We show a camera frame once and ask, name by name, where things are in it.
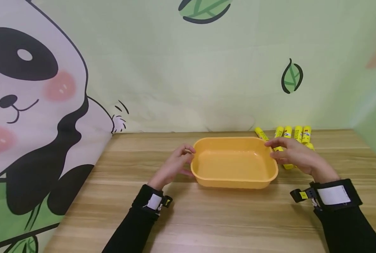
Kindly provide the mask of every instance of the panda eye patch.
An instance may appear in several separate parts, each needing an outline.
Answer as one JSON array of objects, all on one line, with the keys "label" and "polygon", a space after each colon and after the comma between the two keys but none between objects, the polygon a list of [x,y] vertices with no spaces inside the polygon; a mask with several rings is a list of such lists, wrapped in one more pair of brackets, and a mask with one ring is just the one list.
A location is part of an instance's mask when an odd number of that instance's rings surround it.
[{"label": "panda eye patch", "polygon": [[0,27],[0,73],[11,78],[41,81],[54,77],[58,65],[52,52],[34,37]]}]

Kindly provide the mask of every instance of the hand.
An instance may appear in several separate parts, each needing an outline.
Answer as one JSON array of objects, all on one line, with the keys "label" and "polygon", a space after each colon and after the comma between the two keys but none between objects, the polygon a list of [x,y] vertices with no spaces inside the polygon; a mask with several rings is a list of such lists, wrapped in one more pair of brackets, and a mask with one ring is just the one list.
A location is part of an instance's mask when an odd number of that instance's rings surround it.
[{"label": "hand", "polygon": [[178,173],[193,176],[193,173],[190,170],[185,170],[183,166],[184,164],[191,164],[195,153],[193,146],[182,144],[172,152],[147,185],[161,191],[164,186],[174,181]]},{"label": "hand", "polygon": [[267,147],[284,147],[284,151],[271,153],[279,164],[293,164],[303,173],[313,176],[316,183],[340,180],[339,175],[324,158],[295,139],[278,137],[265,143]]}]

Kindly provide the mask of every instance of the black wrist strap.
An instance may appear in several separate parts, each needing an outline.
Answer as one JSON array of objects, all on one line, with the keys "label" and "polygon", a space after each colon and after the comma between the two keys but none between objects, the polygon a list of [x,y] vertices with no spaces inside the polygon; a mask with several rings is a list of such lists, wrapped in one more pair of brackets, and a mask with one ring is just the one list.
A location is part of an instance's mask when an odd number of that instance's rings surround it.
[{"label": "black wrist strap", "polygon": [[310,183],[310,188],[290,192],[296,203],[311,199],[319,210],[335,211],[343,208],[357,207],[362,201],[350,179],[329,183]]},{"label": "black wrist strap", "polygon": [[137,194],[132,207],[138,207],[148,213],[159,215],[161,208],[168,208],[171,205],[171,202],[172,198],[164,196],[163,191],[157,191],[145,184]]}]

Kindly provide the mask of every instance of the panda mouth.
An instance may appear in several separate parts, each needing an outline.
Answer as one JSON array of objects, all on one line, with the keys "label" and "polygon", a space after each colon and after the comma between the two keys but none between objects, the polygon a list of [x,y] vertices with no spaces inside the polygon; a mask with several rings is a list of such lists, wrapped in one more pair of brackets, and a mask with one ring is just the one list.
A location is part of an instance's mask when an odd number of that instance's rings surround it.
[{"label": "panda mouth", "polygon": [[37,102],[39,102],[39,99],[37,99],[33,104],[31,104],[30,106],[26,107],[25,109],[18,109],[16,106],[12,105],[12,107],[17,111],[17,117],[15,118],[14,121],[7,122],[7,124],[14,124],[15,122],[17,122],[19,120],[19,113],[20,112],[25,112],[26,110],[31,109],[31,107],[33,107],[34,105],[36,105]]}]

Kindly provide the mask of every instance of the white label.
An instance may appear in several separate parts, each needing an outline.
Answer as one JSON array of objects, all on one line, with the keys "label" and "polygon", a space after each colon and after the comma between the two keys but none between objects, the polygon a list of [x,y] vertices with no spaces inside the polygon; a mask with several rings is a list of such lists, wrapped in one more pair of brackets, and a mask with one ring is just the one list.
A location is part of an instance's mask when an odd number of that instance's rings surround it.
[{"label": "white label", "polygon": [[351,202],[344,186],[334,186],[326,189],[317,189],[324,205],[337,205]]},{"label": "white label", "polygon": [[158,206],[160,205],[162,197],[157,196],[155,194],[151,195],[149,202],[147,203],[147,207],[151,208],[152,210],[157,210]]}]

